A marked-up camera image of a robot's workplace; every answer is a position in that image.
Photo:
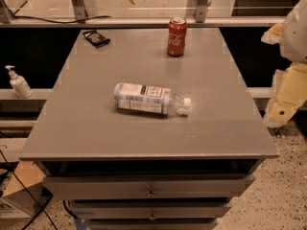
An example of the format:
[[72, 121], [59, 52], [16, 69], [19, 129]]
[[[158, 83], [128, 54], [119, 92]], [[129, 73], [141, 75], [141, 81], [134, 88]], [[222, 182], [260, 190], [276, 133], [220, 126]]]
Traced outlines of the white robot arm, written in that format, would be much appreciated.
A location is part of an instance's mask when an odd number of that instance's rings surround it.
[[264, 32], [261, 41], [279, 44], [280, 55], [291, 63], [275, 71], [263, 117], [267, 127], [278, 128], [307, 102], [307, 0], [299, 0], [283, 21]]

